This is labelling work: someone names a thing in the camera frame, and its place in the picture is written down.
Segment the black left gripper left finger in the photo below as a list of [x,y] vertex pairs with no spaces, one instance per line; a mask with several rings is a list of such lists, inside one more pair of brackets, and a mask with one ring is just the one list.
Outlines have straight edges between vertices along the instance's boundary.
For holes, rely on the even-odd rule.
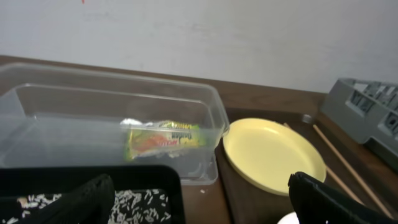
[[113,181],[101,174],[18,224],[107,224],[114,200]]

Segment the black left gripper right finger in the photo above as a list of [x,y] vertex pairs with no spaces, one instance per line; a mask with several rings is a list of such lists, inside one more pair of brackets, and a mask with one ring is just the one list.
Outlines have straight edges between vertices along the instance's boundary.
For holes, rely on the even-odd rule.
[[397,224],[304,172],[292,174],[288,186],[300,224]]

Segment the yellow plate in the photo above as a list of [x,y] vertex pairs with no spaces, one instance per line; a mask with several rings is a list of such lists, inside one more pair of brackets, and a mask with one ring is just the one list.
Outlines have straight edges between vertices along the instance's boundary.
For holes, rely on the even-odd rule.
[[266,192],[288,196],[292,174],[304,172],[324,182],[325,162],[307,139],[275,121],[244,118],[223,137],[226,158],[246,181]]

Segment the wooden chopstick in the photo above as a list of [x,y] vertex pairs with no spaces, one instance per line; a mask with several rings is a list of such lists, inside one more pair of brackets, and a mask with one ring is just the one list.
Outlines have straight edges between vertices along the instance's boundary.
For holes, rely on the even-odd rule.
[[327,166],[327,163],[323,159],[323,154],[321,150],[319,150],[318,148],[319,143],[316,142],[315,144],[313,144],[312,139],[310,139],[309,143],[317,150],[317,152],[319,153],[320,157],[323,160],[321,168],[316,168],[316,170],[318,169],[322,170],[322,173],[324,174],[324,177],[322,177],[322,182],[324,182],[327,177],[329,179],[333,179],[333,181],[339,185],[339,188],[344,190],[353,200],[364,205],[363,201],[332,171],[330,167]]
[[371,190],[371,188],[365,183],[363,178],[353,169],[353,167],[349,164],[349,162],[340,154],[337,148],[330,142],[330,140],[324,135],[324,133],[320,130],[320,128],[314,124],[313,128],[320,135],[320,137],[325,141],[325,143],[330,147],[330,149],[336,154],[336,156],[340,159],[340,161],[345,165],[345,167],[351,172],[353,177],[358,181],[360,186],[365,190],[365,192],[370,196],[370,198],[376,203],[376,205],[383,211],[385,215],[389,218],[393,218],[391,212],[387,209],[387,207],[381,202],[379,197]]

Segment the green snack wrapper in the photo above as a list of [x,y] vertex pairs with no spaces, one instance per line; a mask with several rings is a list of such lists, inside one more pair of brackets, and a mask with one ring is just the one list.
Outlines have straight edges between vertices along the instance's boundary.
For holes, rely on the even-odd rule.
[[154,126],[130,126],[125,146],[126,159],[156,156],[207,144],[205,133],[197,124],[172,120],[153,123]]

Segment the rice leftovers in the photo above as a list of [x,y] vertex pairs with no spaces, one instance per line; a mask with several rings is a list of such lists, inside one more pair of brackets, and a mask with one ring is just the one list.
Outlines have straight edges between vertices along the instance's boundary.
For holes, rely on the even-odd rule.
[[[50,205],[62,194],[31,194],[1,198],[1,223],[15,223]],[[111,224],[170,223],[169,197],[162,189],[115,192]]]

